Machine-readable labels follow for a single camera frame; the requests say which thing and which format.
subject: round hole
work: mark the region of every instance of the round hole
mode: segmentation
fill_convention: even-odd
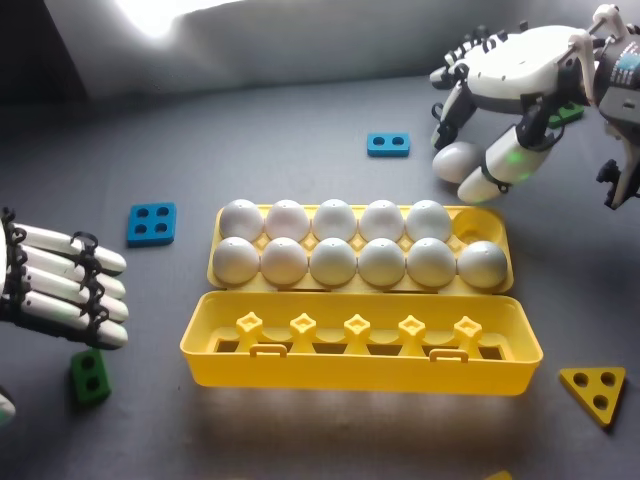
[[[91,377],[89,380],[87,380],[87,390],[89,390],[90,392],[97,390],[99,386],[100,381],[98,380],[98,377]]]
[[[579,387],[586,387],[589,383],[589,377],[587,377],[584,373],[576,373],[573,376],[573,383],[575,383]]]
[[[498,243],[502,239],[503,230],[495,214],[471,208],[454,217],[453,234],[467,245],[480,240]]]
[[[93,357],[84,357],[82,359],[82,362],[80,363],[80,365],[82,365],[82,368],[84,368],[85,370],[92,369],[95,364],[96,361],[93,359]]]
[[[593,397],[593,405],[599,410],[606,410],[607,405],[609,405],[609,400],[607,400],[607,397],[603,397],[602,395],[596,395]]]
[[[602,375],[600,375],[600,380],[607,387],[613,387],[616,384],[616,376],[611,372],[604,372]]]

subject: blue block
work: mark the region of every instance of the blue block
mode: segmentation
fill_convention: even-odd
[[[153,247],[173,243],[177,213],[175,203],[134,205],[129,214],[127,243],[130,247]]]
[[[367,136],[370,157],[408,157],[408,133],[370,133]]]

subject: table surface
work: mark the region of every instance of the table surface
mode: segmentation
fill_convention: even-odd
[[[433,199],[459,204],[431,171],[422,78],[167,99],[158,104],[0,111],[0,204],[19,220],[95,233],[122,251],[129,345],[105,354],[101,406],[70,406],[86,347],[3,325],[0,384],[18,417],[0,431],[3,479],[628,479],[640,469],[640,201],[604,207],[595,182],[622,146],[595,110],[547,164],[491,203],[504,215],[517,298],[544,350],[514,398],[204,389],[179,342],[198,298],[216,212],[236,198],[315,204]],[[488,146],[512,117],[478,112],[460,139]],[[408,132],[406,159],[372,159],[366,136]],[[175,202],[175,242],[126,249],[131,205]],[[602,431],[558,370],[624,366],[615,427]]]

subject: egg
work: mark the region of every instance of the egg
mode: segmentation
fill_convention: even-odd
[[[441,287],[456,276],[456,257],[446,243],[423,238],[409,250],[407,272],[425,287]]]
[[[234,200],[222,209],[219,225],[223,238],[240,237],[253,242],[262,234],[264,218],[253,202]]]
[[[477,288],[492,288],[507,277],[507,257],[493,242],[475,242],[458,257],[458,274]]]
[[[358,261],[351,246],[340,238],[322,240],[311,253],[311,276],[325,285],[342,285],[356,274]]]
[[[407,215],[407,234],[414,242],[421,238],[437,238],[446,242],[451,236],[451,218],[447,210],[432,200],[422,200]]]
[[[318,240],[340,238],[348,242],[356,234],[358,222],[351,206],[342,200],[327,200],[316,210],[311,231]]]
[[[265,230],[269,238],[286,237],[299,242],[309,234],[311,221],[302,205],[293,200],[275,203],[265,220]]]
[[[291,238],[276,238],[262,252],[262,275],[271,283],[290,285],[304,277],[308,269],[304,248]]]
[[[480,166],[484,150],[478,145],[456,142],[444,147],[433,159],[433,171],[443,180],[462,183]]]
[[[394,203],[376,200],[369,204],[360,217],[359,229],[367,242],[376,238],[397,242],[404,233],[404,218]]]
[[[404,253],[387,238],[376,238],[367,243],[358,258],[360,276],[377,287],[388,287],[404,277]]]
[[[248,282],[260,270],[260,257],[244,238],[225,238],[213,252],[213,270],[224,283]]]

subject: egg carton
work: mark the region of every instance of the egg carton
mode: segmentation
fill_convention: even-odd
[[[207,387],[517,395],[542,360],[500,295],[211,292],[180,348]]]
[[[258,205],[258,209],[263,218],[267,217],[272,205]],[[319,208],[319,205],[303,205],[303,208],[307,216],[313,222],[315,212]],[[360,220],[364,213],[366,205],[351,205],[351,209],[356,216],[356,219]],[[403,218],[406,221],[411,205],[398,205],[402,213]],[[286,287],[274,285],[270,283],[262,273],[258,273],[248,282],[241,285],[230,285],[222,282],[216,277],[213,268],[213,254],[216,247],[222,241],[223,237],[220,233],[220,215],[222,209],[216,216],[216,223],[213,233],[213,243],[211,245],[211,253],[209,256],[209,268],[207,271],[207,277],[209,282],[218,288],[233,289],[233,290],[248,290],[248,291],[278,291],[278,290],[303,290],[303,291],[334,291],[334,292],[422,292],[422,293],[444,293],[444,294],[468,294],[468,293],[480,293],[480,294],[493,294],[503,293],[511,288],[513,285],[513,269],[511,266],[511,255],[509,254],[509,245],[507,243],[507,232],[502,218],[493,210],[479,207],[466,207],[466,206],[445,206],[444,207],[452,220],[452,235],[445,242],[451,249],[456,260],[460,253],[467,247],[467,245],[480,241],[487,240],[495,243],[502,249],[508,264],[507,276],[504,281],[496,285],[493,288],[477,288],[464,282],[459,275],[447,285],[438,288],[425,287],[420,283],[413,280],[405,269],[404,277],[392,286],[377,287],[366,282],[358,273],[346,284],[331,287],[318,282],[307,271],[304,277],[298,282],[288,285]],[[271,241],[266,233],[262,233],[254,242],[252,242],[254,248],[262,255],[265,247]],[[316,245],[320,242],[313,233],[309,233],[305,238],[298,242],[306,251],[307,259],[311,257],[311,253]],[[349,245],[353,248],[356,257],[360,256],[360,252],[367,244],[367,241],[362,237],[358,231],[356,235],[349,240]],[[415,243],[407,235],[406,231],[402,237],[396,242],[402,249],[405,260],[408,255],[411,246]]]

